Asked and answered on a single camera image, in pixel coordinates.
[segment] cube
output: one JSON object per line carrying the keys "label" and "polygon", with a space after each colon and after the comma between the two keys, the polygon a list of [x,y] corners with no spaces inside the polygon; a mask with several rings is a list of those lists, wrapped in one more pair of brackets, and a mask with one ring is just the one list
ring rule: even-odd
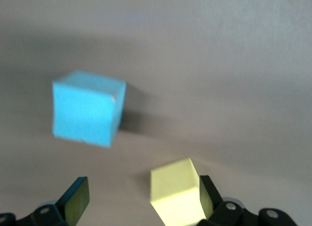
{"label": "cube", "polygon": [[110,147],[121,122],[126,82],[76,70],[52,85],[54,136]]}
{"label": "cube", "polygon": [[150,202],[165,226],[196,225],[213,212],[190,158],[151,171]]}

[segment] yellow block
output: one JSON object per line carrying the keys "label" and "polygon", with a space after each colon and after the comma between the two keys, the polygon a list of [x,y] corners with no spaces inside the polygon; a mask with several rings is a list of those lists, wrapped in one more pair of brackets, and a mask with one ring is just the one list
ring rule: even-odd
{"label": "yellow block", "polygon": [[150,202],[165,226],[189,226],[212,213],[208,194],[200,196],[199,176],[190,158],[151,171]]}

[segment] blue foam block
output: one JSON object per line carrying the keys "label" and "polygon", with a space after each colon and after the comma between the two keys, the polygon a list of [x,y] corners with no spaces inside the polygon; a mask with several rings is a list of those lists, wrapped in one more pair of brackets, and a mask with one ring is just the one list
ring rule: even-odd
{"label": "blue foam block", "polygon": [[77,70],[52,85],[54,136],[110,147],[121,121],[126,82]]}

